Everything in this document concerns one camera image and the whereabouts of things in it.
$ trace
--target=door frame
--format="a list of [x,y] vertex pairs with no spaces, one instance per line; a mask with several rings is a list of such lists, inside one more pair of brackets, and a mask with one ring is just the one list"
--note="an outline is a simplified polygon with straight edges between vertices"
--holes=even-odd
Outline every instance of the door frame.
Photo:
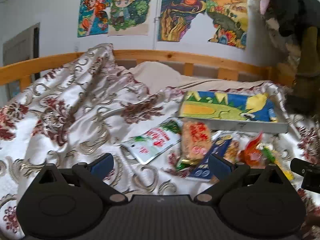
[[[17,44],[27,40],[27,46],[28,46],[28,56],[27,59],[32,59],[32,58],[38,58],[39,57],[39,36],[40,36],[40,23],[37,23],[26,30],[20,32],[18,35],[14,36],[10,40],[4,42],[3,44],[3,66],[15,63],[15,62],[8,62],[6,60],[6,52],[16,46]],[[31,76],[31,81],[34,82],[36,79],[40,77],[39,73],[36,73],[35,75]],[[9,85],[6,85],[6,101],[11,99],[10,95],[10,89]]]

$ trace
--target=wooden headboard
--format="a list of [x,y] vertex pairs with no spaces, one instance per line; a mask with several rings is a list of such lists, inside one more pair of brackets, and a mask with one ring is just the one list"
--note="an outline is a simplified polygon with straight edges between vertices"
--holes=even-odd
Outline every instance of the wooden headboard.
[[[80,57],[83,52],[59,54],[47,57],[30,59],[14,63],[0,68],[0,85],[10,83],[15,80],[20,81],[20,91],[31,84],[33,73],[60,67]],[[193,76],[194,65],[204,65],[218,69],[218,78],[237,81],[239,73],[249,73],[260,76],[264,80],[272,80],[283,85],[292,85],[292,77],[279,74],[273,67],[258,67],[247,63],[242,63],[230,59],[205,56],[186,52],[174,52],[163,50],[135,50],[120,49],[114,50],[117,60],[136,60],[137,64],[144,61],[173,61],[184,63],[183,74]]]

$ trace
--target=wall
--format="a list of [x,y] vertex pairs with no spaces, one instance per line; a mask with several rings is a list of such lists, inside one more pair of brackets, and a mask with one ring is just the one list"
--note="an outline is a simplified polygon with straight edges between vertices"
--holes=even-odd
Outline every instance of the wall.
[[[40,22],[40,56],[80,51],[102,42],[114,44],[115,49],[153,49],[154,18],[157,0],[152,0],[149,15],[149,35],[145,36],[107,36],[96,35],[76,37],[80,0],[0,0],[0,13],[3,17],[0,28],[0,63],[2,64],[2,43]],[[279,52],[269,41],[263,21],[259,14],[259,3],[249,3],[249,31],[246,50],[207,42],[213,36],[212,20],[199,14],[191,23],[182,40],[175,42],[156,42],[155,49],[193,52],[224,57],[258,66],[275,65]]]

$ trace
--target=colorful painting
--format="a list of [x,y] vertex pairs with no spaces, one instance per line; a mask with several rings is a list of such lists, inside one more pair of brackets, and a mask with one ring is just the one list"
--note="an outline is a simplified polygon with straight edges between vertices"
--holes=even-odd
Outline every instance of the colorful painting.
[[81,0],[78,37],[108,33],[108,15],[105,9],[111,0]]
[[191,21],[204,13],[206,0],[162,0],[158,40],[180,41]]
[[273,109],[274,105],[266,93],[245,96],[188,91],[181,105],[180,117],[277,122]]
[[150,0],[112,0],[109,35],[148,35]]
[[213,38],[217,42],[244,49],[248,31],[247,0],[207,0],[207,14],[217,29]]

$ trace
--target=cartoon girl drawing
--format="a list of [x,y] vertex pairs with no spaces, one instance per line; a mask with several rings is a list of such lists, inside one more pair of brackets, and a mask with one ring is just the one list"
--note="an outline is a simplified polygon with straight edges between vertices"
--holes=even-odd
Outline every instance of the cartoon girl drawing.
[[124,24],[125,20],[130,19],[130,14],[128,6],[132,4],[135,0],[114,0],[113,8],[111,9],[112,24],[121,26]]
[[87,10],[83,12],[82,27],[86,35],[100,34],[108,26],[108,16],[104,11],[106,5],[103,0],[85,0]]

